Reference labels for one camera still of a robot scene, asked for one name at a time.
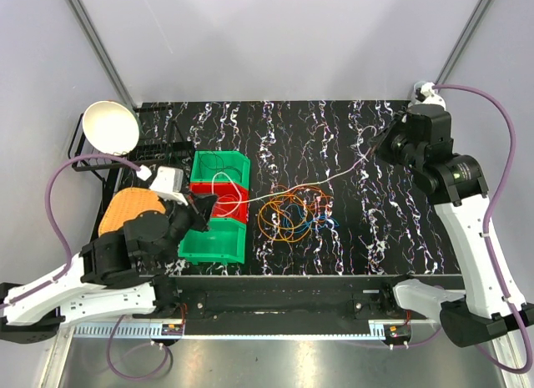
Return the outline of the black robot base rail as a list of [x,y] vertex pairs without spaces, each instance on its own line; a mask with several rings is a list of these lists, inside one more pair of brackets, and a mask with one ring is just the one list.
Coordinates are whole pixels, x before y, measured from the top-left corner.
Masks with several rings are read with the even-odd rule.
[[371,321],[415,322],[420,316],[388,310],[380,297],[387,276],[175,276],[187,335],[356,335]]

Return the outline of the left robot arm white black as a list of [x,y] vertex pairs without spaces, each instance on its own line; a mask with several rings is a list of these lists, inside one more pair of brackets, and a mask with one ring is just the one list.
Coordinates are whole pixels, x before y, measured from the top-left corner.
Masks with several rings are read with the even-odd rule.
[[26,285],[1,285],[1,339],[33,344],[62,328],[131,315],[174,318],[184,313],[166,267],[189,231],[208,229],[215,194],[170,200],[160,213],[145,210],[102,234],[68,264]]

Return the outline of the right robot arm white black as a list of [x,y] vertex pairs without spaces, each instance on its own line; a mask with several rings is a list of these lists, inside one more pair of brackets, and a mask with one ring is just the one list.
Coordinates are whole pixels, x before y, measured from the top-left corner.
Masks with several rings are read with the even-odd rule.
[[533,323],[533,305],[515,285],[494,228],[484,229],[490,204],[479,163],[453,151],[451,115],[439,104],[416,104],[379,136],[378,157],[407,167],[444,225],[465,292],[441,290],[401,276],[379,297],[383,315],[411,310],[440,323],[458,347],[473,346]]

